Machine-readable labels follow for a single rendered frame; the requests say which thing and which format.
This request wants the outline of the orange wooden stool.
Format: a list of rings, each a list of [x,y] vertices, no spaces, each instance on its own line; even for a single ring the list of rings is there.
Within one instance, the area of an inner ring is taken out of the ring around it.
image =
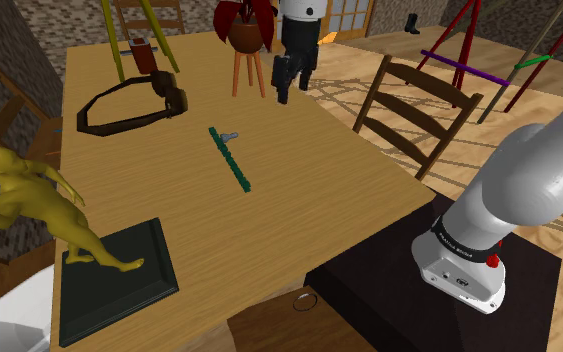
[[[236,97],[238,93],[239,85],[239,75],[242,58],[245,58],[247,64],[247,77],[250,86],[254,85],[254,76],[257,76],[258,86],[260,95],[262,98],[266,97],[264,78],[261,66],[261,59],[259,52],[254,52],[250,54],[235,52],[234,55],[234,65],[233,65],[233,77],[232,77],[232,96]]]

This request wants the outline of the wooden table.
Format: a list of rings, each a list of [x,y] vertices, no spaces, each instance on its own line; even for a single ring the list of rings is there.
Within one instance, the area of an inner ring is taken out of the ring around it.
[[[77,112],[117,85],[106,44],[67,51],[61,173],[100,236],[161,222],[177,293],[69,348],[173,352],[306,272],[423,206],[433,193],[309,96],[285,105],[239,81],[233,49],[212,32],[169,39],[188,111],[109,137],[76,129]],[[227,142],[245,193],[210,136]]]

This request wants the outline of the brown wooden chair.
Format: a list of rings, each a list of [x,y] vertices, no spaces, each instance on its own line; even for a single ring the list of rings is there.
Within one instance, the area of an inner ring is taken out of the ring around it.
[[[51,117],[0,69],[0,147],[60,167],[61,117]]]
[[[0,258],[0,297],[54,264],[56,240],[29,251],[11,261]]]

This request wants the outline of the light wooden chair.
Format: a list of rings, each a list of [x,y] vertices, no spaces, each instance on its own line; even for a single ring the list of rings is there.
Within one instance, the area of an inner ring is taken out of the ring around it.
[[[147,9],[142,5],[146,1],[152,10],[156,23],[161,29],[177,29],[181,34],[185,33],[182,11],[179,0],[112,0],[116,9],[117,18],[122,33],[126,40],[131,39],[131,30],[152,30],[153,24],[147,18]],[[123,15],[124,9],[138,9],[142,11],[141,19],[126,20]]]

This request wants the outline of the yellow-green ladder frame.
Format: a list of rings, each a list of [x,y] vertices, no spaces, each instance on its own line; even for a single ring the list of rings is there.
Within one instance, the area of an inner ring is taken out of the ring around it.
[[[176,73],[180,70],[177,63],[173,57],[172,51],[166,41],[166,38],[162,32],[163,28],[179,29],[182,34],[185,33],[184,23],[182,19],[182,12],[180,8],[179,0],[113,0],[118,19],[121,25],[122,32],[126,40],[129,40],[129,29],[150,29],[158,42],[159,48],[162,53],[169,59],[172,68]],[[114,28],[113,20],[111,17],[111,8],[108,0],[101,0],[102,10],[105,18],[106,29],[110,41],[111,50],[113,53],[113,59],[116,64],[118,76],[121,82],[125,80],[124,71],[121,62],[121,54],[117,44],[116,31]],[[177,12],[176,20],[158,20],[153,11],[156,7],[173,7]],[[126,22],[122,15],[123,8],[141,8],[146,17],[145,20],[132,20]]]

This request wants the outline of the brown headphones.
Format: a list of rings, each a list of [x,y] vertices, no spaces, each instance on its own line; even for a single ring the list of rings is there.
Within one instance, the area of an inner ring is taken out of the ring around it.
[[[100,137],[142,128],[188,111],[175,76],[155,70],[124,80],[93,97],[77,113],[76,129]]]

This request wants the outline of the frame with green bar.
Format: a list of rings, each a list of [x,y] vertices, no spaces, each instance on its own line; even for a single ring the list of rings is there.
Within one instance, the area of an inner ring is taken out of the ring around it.
[[[534,41],[526,49],[526,52],[522,55],[522,57],[520,58],[518,63],[513,66],[511,73],[507,77],[507,81],[509,83],[513,82],[513,80],[515,79],[515,77],[517,76],[517,74],[519,73],[519,71],[521,69],[528,67],[528,66],[531,66],[531,65],[535,65],[535,69],[532,71],[532,73],[529,75],[529,77],[526,79],[526,81],[523,83],[523,85],[519,88],[517,93],[513,96],[513,98],[510,100],[510,102],[504,108],[504,110],[503,110],[504,113],[508,113],[513,108],[513,106],[517,103],[517,101],[520,99],[520,97],[523,95],[523,93],[528,89],[530,84],[534,81],[536,76],[541,72],[541,70],[545,67],[547,62],[553,57],[555,52],[558,50],[558,48],[563,43],[563,31],[562,31],[559,38],[555,41],[555,43],[549,49],[549,51],[547,52],[546,55],[541,56],[541,57],[537,57],[535,59],[529,58],[529,56],[534,52],[534,50],[539,46],[541,41],[545,38],[548,31],[552,28],[552,26],[557,21],[557,19],[559,18],[559,16],[561,15],[562,12],[563,12],[563,0],[561,0],[558,7],[555,9],[555,11],[552,13],[552,15],[546,21],[543,28],[538,33],[538,35],[536,36]]]

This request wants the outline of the yellow figure on dark base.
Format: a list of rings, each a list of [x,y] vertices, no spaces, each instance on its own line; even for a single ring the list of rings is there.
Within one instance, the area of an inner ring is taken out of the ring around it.
[[[69,348],[98,331],[178,292],[164,234],[154,218],[100,238],[66,182],[51,166],[0,147],[0,229],[20,216],[44,222],[68,245],[63,254],[59,345]]]

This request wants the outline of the wooden door with glass panes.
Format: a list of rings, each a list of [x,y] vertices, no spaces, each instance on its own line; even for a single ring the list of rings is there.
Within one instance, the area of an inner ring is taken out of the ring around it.
[[[365,37],[375,0],[328,0],[320,35],[336,32],[336,41]]]

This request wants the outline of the green ruler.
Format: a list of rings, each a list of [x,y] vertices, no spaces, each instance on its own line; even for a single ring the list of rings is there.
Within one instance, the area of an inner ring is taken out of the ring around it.
[[[214,140],[217,149],[221,152],[223,158],[226,160],[227,165],[230,167],[231,171],[233,172],[236,180],[238,181],[238,183],[240,184],[240,186],[242,187],[243,191],[245,193],[248,193],[251,191],[251,184],[248,181],[248,179],[245,177],[244,173],[241,171],[240,167],[237,165],[235,159],[233,158],[229,148],[227,147],[227,143],[223,143],[220,135],[216,129],[214,127],[209,127],[208,131],[210,133],[210,136],[212,137],[212,139]]]

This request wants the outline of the dark robot stand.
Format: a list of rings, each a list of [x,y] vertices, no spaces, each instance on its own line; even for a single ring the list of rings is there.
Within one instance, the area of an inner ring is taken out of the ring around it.
[[[430,286],[412,240],[452,204],[431,203],[351,247],[306,276],[377,352],[546,352],[561,260],[508,234],[502,244],[506,295],[485,315]]]

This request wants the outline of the white tub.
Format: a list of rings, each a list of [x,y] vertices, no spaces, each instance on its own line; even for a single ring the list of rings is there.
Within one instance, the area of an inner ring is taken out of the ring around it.
[[[49,352],[54,266],[0,298],[0,352]]]

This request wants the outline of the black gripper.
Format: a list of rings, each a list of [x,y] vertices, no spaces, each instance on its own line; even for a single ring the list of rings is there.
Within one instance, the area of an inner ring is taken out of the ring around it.
[[[321,20],[299,21],[284,17],[282,20],[282,39],[284,56],[275,56],[273,62],[272,85],[277,91],[280,104],[288,102],[288,89],[291,81],[290,71],[293,63],[301,71],[299,89],[308,90],[311,71],[317,67],[318,40]]]

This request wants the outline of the red frame with purple bar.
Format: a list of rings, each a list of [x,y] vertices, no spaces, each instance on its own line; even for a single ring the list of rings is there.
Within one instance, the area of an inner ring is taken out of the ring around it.
[[[491,0],[485,6],[484,0],[462,0],[459,12],[447,26],[421,27],[421,31],[413,27],[411,33],[421,38],[421,49],[439,54],[455,64],[485,72],[486,76],[493,75],[498,87],[503,88],[500,81],[506,81],[506,65],[514,58],[513,48],[476,35],[482,10],[488,12],[491,5],[500,1]]]

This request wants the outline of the red plant in brown pot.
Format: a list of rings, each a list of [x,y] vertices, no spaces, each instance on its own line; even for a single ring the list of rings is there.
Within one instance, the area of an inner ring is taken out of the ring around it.
[[[221,0],[213,26],[219,39],[229,40],[239,53],[255,53],[262,46],[271,51],[277,13],[270,0]]]

